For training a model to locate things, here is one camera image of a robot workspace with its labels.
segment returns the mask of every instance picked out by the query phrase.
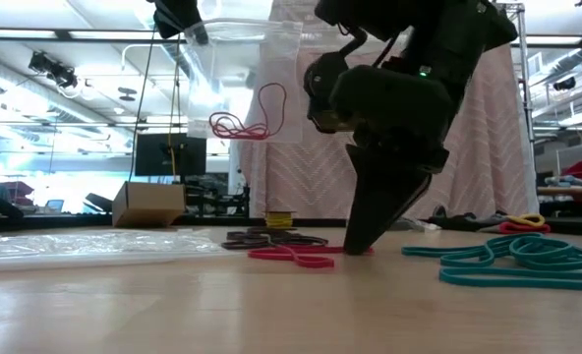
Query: ceiling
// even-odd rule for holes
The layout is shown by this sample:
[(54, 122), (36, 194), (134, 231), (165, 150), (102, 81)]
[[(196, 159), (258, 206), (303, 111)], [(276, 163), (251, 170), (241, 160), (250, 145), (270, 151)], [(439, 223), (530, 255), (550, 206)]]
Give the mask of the ceiling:
[[(276, 19), (288, 16), (288, 19), (318, 24), (306, 26), (305, 31), (323, 30), (323, 24), (316, 22), (311, 15), (310, 9), (313, 5), (307, 5), (306, 2), (286, 0), (276, 1), (272, 5), (271, 0), (199, 0), (198, 3), (205, 19), (267, 20), (270, 14), (273, 14)], [(573, 4), (573, 0), (528, 0), (527, 32), (582, 34), (582, 7), (576, 8)], [(149, 30), (149, 19), (153, 10), (154, 6), (144, 0), (0, 0), (0, 28)], [(333, 46), (331, 42), (322, 44), (323, 48), (331, 46)], [(258, 45), (230, 42), (217, 48), (214, 55), (209, 48), (199, 47), (195, 50), (204, 72), (221, 80), (230, 92), (224, 102), (226, 108), (241, 111), (241, 114), (247, 113), (246, 102), (249, 103), (251, 99), (251, 91), (245, 88), (245, 80), (258, 64), (260, 56)], [(18, 74), (15, 80), (9, 77), (8, 79), (19, 85), (19, 89), (24, 87), (30, 89), (31, 84), (38, 83), (51, 92), (45, 99), (53, 100), (53, 95), (58, 95), (57, 87), (44, 77), (33, 77), (34, 72), (28, 68), (29, 59), (35, 51), (46, 52), (53, 59), (74, 67), (84, 86), (88, 86), (82, 94), (70, 99), (70, 103), (74, 104), (73, 108), (77, 111), (87, 109), (92, 113), (91, 116), (87, 115), (87, 119), (78, 116), (81, 121), (133, 122), (136, 119), (145, 84), (148, 46), (128, 48), (126, 44), (0, 41), (0, 65)], [(530, 51), (529, 55), (534, 56), (538, 52)], [(564, 55), (568, 50), (557, 52), (540, 50), (540, 52), (547, 62)], [(172, 99), (176, 62), (159, 46), (153, 47), (150, 58), (141, 117), (149, 117), (148, 122), (166, 123), (169, 119), (167, 116), (172, 110), (177, 112), (178, 108), (178, 101)], [(515, 51), (514, 60), (519, 62)], [(188, 90), (188, 78), (182, 70), (178, 73), (182, 89)], [(29, 80), (23, 83), (22, 78)], [(121, 100), (119, 97), (123, 96), (123, 93), (119, 88), (136, 90), (137, 94), (134, 94), (136, 100), (131, 102)], [(66, 90), (64, 93), (77, 94), (75, 90)], [(62, 99), (68, 100), (63, 96), (57, 97), (60, 103)], [(180, 107), (188, 107), (190, 103), (192, 104), (187, 94), (179, 97)], [(52, 130), (40, 129), (48, 134)], [(37, 128), (26, 130), (41, 134)], [(129, 149), (127, 141), (132, 137), (131, 128), (95, 129), (93, 131), (95, 136), (89, 133), (90, 130), (83, 131), (79, 128), (61, 130), (81, 136), (83, 139), (93, 139), (93, 145), (97, 146), (97, 149), (110, 151), (127, 151)], [(150, 131), (164, 132), (166, 129), (150, 128)], [(120, 136), (123, 139), (118, 145), (107, 145), (101, 143), (101, 136), (112, 138)], [(227, 153), (228, 144), (211, 140), (208, 150), (213, 153)]]

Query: patterned fabric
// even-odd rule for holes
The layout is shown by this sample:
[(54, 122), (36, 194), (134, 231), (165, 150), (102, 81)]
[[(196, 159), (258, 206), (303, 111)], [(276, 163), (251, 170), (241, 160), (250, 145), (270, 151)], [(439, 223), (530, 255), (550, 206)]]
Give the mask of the patterned fabric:
[[(273, 20), (286, 20), (278, 17), (292, 11), (284, 4), (279, 7), (276, 10), (274, 2)], [(300, 19), (309, 16), (298, 13)], [(282, 84), (301, 87), (304, 72), (320, 54), (304, 48), (297, 63), (262, 62), (257, 81), (266, 84), (268, 76), (276, 77), (280, 70), (295, 66), (297, 82)], [(378, 53), (353, 55), (348, 64), (368, 64), (376, 56)], [(484, 54), (444, 143), (450, 158), (407, 216), (428, 217), (437, 205), (446, 206), (449, 213), (472, 211), (478, 215), (493, 214), (497, 209), (512, 214), (535, 211), (535, 175), (517, 98), (509, 46)], [(345, 151), (352, 139), (347, 134), (318, 133), (306, 118), (308, 98), (301, 89), (296, 99), (298, 104), (287, 119), (289, 124), (302, 125), (300, 144), (238, 145), (240, 165), (253, 191), (252, 216), (263, 216), (266, 210), (290, 210), (298, 218), (346, 218), (356, 182)], [(253, 102), (248, 121), (250, 117), (260, 121), (259, 114)]]

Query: table surface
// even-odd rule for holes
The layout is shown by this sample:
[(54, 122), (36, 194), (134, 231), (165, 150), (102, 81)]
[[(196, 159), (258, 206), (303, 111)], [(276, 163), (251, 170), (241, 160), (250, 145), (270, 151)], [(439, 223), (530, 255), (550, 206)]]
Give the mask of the table surface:
[(450, 285), (400, 254), (489, 237), (391, 232), (329, 270), (239, 254), (0, 272), (0, 353), (582, 353), (582, 291)]

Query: teal rubber band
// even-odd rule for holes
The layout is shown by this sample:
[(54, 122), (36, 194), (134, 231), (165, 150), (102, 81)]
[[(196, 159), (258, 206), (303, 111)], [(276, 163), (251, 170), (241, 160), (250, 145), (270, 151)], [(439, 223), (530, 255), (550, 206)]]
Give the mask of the teal rubber band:
[[(582, 270), (582, 249), (538, 233), (498, 237), (472, 247), (403, 247), (402, 254), (439, 258), (439, 279), (451, 284), (582, 290), (582, 271), (570, 271)], [(492, 266), (506, 256), (526, 269)]]

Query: metal pole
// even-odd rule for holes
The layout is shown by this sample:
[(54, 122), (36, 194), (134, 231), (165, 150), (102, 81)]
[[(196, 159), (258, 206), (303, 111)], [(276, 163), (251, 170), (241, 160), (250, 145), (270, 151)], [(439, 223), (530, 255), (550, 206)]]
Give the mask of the metal pole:
[(518, 7), (518, 34), (520, 36), (520, 67), (523, 76), (523, 109), (527, 119), (527, 135), (531, 146), (531, 160), (536, 168), (536, 155), (534, 154), (534, 122), (532, 120), (531, 92), (529, 90), (529, 65), (527, 59), (527, 31), (525, 29), (525, 6)]

